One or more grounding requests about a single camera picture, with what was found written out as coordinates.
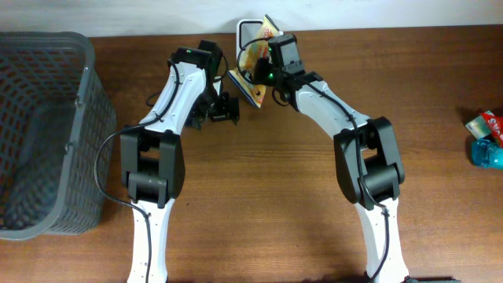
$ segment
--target blue object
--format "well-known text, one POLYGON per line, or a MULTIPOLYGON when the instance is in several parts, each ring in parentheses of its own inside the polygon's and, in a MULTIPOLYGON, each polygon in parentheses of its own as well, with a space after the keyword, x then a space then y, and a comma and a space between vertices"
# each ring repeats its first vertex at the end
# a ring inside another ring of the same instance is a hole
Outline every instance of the blue object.
POLYGON ((478 167, 503 170, 503 149, 496 143, 481 138, 472 144, 472 160, 478 167))

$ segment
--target wooden table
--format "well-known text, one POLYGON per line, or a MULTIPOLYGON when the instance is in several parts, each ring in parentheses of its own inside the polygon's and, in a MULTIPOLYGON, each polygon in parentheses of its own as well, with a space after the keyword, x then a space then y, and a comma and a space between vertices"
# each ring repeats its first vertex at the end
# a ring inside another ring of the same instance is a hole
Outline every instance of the wooden table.
MULTIPOLYGON (((503 102, 503 27, 296 32, 308 70, 349 105, 394 125, 406 169, 398 214, 415 277, 503 278, 503 171, 470 164, 467 119, 503 102)), ((235 66, 234 35, 92 39, 96 70, 119 125, 167 80, 178 46, 218 42, 235 66)), ((357 213, 337 185, 332 140, 306 116, 240 97, 237 126, 205 123, 182 134, 186 178, 167 250, 173 282, 300 282, 362 274, 357 213)), ((108 190, 120 185, 115 144, 108 190)), ((0 241, 2 282, 125 282, 133 221, 105 203, 101 225, 78 237, 0 241)))

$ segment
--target plastic container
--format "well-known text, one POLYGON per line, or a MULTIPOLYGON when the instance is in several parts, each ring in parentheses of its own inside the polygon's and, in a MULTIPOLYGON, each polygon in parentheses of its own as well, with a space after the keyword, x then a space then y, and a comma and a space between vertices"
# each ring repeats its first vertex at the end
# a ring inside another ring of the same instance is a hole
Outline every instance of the plastic container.
MULTIPOLYGON (((0 238, 95 227, 103 196, 94 184, 94 156, 115 128, 89 39, 0 33, 0 238)), ((111 149, 100 160, 103 184, 111 149)))

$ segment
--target gray square object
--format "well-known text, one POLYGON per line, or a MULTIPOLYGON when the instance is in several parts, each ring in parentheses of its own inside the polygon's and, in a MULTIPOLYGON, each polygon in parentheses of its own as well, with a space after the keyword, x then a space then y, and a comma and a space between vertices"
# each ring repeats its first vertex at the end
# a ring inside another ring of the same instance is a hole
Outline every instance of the gray square object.
MULTIPOLYGON (((0 33, 0 239, 80 234, 101 219, 96 151, 116 114, 94 48, 72 33, 0 33)), ((112 143, 102 153, 105 185, 112 143)))

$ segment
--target white wall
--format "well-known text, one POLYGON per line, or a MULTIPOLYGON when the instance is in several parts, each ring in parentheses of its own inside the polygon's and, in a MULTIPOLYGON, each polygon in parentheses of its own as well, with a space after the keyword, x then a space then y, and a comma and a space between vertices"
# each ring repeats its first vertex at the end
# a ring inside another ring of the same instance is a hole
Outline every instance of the white wall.
POLYGON ((234 32, 264 13, 286 31, 503 24, 503 0, 0 0, 0 31, 234 32))

